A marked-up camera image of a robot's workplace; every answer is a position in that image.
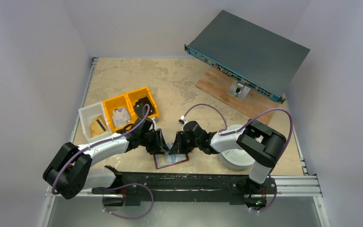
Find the white disc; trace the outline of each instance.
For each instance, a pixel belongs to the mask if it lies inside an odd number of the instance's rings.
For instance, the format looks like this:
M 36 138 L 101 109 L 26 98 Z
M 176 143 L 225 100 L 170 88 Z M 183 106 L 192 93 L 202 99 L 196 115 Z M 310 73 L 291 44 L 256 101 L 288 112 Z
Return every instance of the white disc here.
M 255 162 L 245 150 L 225 150 L 219 156 L 225 165 L 233 169 L 247 169 Z

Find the yellow storage bin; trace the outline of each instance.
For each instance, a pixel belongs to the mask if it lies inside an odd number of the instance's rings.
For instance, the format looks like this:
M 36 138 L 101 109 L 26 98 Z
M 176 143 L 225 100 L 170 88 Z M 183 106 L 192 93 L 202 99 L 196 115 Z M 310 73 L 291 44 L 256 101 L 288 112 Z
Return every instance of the yellow storage bin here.
M 130 91 L 130 92 L 126 93 L 126 95 L 129 96 L 129 100 L 131 102 L 130 105 L 132 107 L 136 105 L 136 102 L 138 100 L 140 100 L 144 97 L 147 97 L 149 99 L 150 103 L 152 104 L 152 106 L 154 107 L 153 108 L 154 112 L 151 115 L 149 115 L 149 117 L 150 118 L 153 118 L 153 117 L 160 118 L 158 107 L 156 106 L 154 98 L 152 97 L 151 91 L 149 90 L 148 87 L 143 87 L 143 88 L 140 88 L 140 89 L 137 89 L 134 91 Z
M 154 101 L 154 98 L 152 97 L 151 91 L 148 87 L 143 87 L 134 91 L 130 91 L 126 94 L 123 94 L 121 96 L 117 96 L 114 98 L 106 99 L 103 101 L 104 110 L 106 114 L 106 118 L 108 120 L 107 124 L 111 128 L 112 132 L 115 133 L 117 130 L 123 129 L 124 126 L 116 127 L 115 123 L 113 122 L 113 111 L 115 109 L 125 107 L 130 115 L 130 122 L 131 124 L 134 124 L 137 120 L 137 113 L 134 111 L 134 106 L 138 102 L 138 100 L 147 97 L 152 104 L 153 113 L 149 115 L 150 118 L 157 117 L 160 118 L 158 107 L 156 106 L 156 103 Z
M 106 118 L 108 120 L 108 125 L 111 128 L 112 132 L 115 133 L 117 130 L 122 129 L 124 126 L 116 127 L 115 122 L 113 122 L 113 111 L 115 109 L 125 107 L 129 112 L 131 121 L 130 123 L 134 123 L 137 120 L 137 115 L 134 113 L 133 108 L 130 105 L 130 101 L 125 95 L 117 96 L 115 98 L 106 99 L 103 101 Z

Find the gray floor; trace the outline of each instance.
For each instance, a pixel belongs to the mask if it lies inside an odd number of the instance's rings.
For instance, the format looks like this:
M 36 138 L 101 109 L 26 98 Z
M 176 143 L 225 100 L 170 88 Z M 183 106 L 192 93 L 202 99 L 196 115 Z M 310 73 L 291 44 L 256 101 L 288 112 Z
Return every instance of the gray floor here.
M 312 197 L 278 197 L 271 208 L 260 215 L 249 213 L 245 206 L 227 203 L 158 202 L 153 210 L 138 220 L 124 220 L 102 212 L 100 197 L 55 199 L 50 227 L 320 227 Z M 135 216 L 149 207 L 122 207 L 118 214 Z

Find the white wall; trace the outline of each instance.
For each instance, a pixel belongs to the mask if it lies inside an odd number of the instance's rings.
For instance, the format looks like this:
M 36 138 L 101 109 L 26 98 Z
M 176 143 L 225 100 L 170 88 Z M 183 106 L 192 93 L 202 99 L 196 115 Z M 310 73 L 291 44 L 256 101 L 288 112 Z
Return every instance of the white wall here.
M 34 227 L 90 58 L 61 0 L 0 0 L 0 227 Z
M 189 44 L 222 10 L 290 38 L 310 0 L 65 0 L 96 57 L 188 57 Z
M 311 49 L 287 95 L 306 164 L 332 226 L 363 226 L 363 1 L 311 1 L 292 40 Z

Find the white plastic container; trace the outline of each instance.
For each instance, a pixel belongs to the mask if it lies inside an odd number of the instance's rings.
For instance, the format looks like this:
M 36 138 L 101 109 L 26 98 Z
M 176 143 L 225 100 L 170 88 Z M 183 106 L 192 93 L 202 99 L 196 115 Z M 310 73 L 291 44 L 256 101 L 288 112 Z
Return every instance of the white plastic container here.
M 80 122 L 81 127 L 83 128 L 84 137 L 86 138 L 88 143 L 102 140 L 112 135 L 111 128 L 108 126 L 108 119 L 106 118 L 104 105 L 102 102 L 83 107 L 78 110 L 78 114 L 80 115 Z M 99 116 L 102 116 L 105 119 L 105 126 L 107 131 L 99 136 L 91 137 L 90 124 L 94 118 Z

